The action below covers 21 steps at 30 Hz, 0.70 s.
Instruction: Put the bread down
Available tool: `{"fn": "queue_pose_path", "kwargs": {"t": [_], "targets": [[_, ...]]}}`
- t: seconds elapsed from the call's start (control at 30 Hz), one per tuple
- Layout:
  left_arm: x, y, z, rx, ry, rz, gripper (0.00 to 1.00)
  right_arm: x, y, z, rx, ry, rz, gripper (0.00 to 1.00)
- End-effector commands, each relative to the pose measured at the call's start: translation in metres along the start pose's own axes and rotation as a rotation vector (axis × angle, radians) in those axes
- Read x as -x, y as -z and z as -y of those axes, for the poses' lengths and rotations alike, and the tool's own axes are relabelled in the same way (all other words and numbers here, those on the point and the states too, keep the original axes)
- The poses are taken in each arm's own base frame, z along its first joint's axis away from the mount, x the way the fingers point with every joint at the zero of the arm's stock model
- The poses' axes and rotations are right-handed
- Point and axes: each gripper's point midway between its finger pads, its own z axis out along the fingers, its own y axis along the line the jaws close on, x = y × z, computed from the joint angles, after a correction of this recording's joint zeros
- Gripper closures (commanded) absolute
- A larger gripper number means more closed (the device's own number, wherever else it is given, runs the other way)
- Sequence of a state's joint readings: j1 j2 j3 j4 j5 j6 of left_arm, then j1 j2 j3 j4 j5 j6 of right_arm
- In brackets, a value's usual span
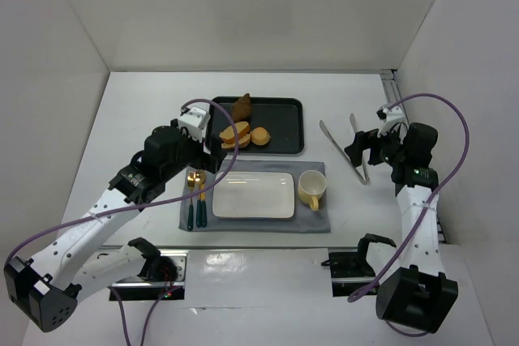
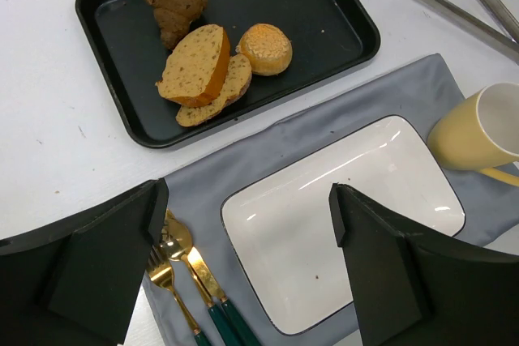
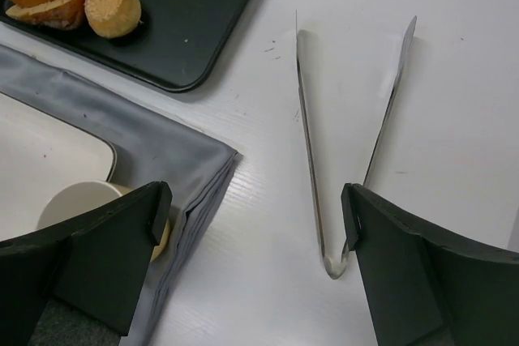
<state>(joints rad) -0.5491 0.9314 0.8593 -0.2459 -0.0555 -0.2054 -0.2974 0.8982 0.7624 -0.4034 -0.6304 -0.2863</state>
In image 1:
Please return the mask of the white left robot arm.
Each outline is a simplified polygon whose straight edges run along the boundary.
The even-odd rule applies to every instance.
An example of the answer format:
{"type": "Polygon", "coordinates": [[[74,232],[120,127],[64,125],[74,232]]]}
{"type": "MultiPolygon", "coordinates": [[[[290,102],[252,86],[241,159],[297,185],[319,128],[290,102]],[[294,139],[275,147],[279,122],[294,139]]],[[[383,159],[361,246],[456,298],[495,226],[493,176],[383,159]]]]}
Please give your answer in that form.
{"type": "Polygon", "coordinates": [[[225,151],[215,144],[205,152],[203,139],[194,133],[178,120],[155,128],[143,150],[134,154],[74,227],[29,259],[9,257],[4,266],[9,298],[43,332],[59,328],[82,300],[119,280],[173,282],[174,262],[142,237],[112,254],[94,254],[186,167],[217,172],[225,151]]]}

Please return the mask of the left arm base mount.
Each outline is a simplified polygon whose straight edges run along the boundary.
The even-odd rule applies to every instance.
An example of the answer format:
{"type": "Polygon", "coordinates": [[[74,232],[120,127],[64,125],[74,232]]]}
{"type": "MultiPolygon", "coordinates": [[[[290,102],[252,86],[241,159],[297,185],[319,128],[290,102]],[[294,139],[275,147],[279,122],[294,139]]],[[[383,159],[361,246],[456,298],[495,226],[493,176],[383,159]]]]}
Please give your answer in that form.
{"type": "Polygon", "coordinates": [[[152,276],[144,279],[130,276],[112,284],[122,301],[155,301],[162,293],[165,300],[181,301],[185,297],[187,252],[161,249],[161,260],[152,276]]]}

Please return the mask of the metal tongs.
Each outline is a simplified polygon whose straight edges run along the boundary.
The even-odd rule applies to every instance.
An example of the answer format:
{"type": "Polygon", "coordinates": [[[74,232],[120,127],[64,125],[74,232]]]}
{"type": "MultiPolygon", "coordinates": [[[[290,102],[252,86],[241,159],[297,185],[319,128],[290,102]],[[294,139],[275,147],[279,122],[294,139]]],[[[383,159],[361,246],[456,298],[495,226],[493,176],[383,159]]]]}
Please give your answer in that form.
{"type": "Polygon", "coordinates": [[[323,120],[320,120],[319,127],[324,136],[329,140],[329,142],[335,147],[335,149],[338,151],[341,157],[345,160],[345,162],[353,171],[354,175],[359,180],[359,182],[362,185],[367,186],[371,182],[371,179],[368,173],[367,163],[364,160],[362,152],[360,152],[359,154],[354,154],[352,153],[349,147],[341,147],[338,144],[338,142],[334,139],[323,120]]]}

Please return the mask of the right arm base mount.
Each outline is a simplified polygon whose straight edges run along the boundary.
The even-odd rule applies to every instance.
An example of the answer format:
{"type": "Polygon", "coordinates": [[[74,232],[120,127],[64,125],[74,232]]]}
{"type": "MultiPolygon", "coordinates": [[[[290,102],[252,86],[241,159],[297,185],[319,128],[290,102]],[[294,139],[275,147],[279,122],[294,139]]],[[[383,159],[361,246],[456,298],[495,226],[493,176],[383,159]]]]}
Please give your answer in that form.
{"type": "Polygon", "coordinates": [[[334,297],[348,297],[375,278],[372,268],[358,260],[356,251],[329,252],[320,265],[329,269],[334,297]]]}

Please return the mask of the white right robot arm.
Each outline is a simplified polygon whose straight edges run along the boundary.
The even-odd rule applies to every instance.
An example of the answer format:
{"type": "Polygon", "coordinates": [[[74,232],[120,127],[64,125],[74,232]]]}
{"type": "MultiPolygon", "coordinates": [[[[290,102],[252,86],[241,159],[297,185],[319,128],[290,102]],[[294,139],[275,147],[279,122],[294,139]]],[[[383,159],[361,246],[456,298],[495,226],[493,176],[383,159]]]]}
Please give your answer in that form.
{"type": "Polygon", "coordinates": [[[412,123],[404,136],[396,126],[384,134],[358,131],[346,155],[356,167],[364,151],[370,165],[388,164],[401,212],[402,243],[367,234],[358,244],[361,259],[375,272],[375,312],[379,319],[434,334],[458,296],[458,284],[445,273],[439,254],[437,172],[431,169],[436,129],[412,123]]]}

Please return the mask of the round golden bun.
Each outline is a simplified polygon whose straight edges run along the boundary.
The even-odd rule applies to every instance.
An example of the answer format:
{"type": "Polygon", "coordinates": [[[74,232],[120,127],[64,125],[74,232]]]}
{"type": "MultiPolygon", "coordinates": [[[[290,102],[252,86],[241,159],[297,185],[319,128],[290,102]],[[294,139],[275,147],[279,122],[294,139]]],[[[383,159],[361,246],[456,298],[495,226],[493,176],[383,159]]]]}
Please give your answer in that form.
{"type": "Polygon", "coordinates": [[[271,136],[263,127],[256,127],[251,131],[251,142],[256,146],[264,146],[269,143],[271,136]]]}

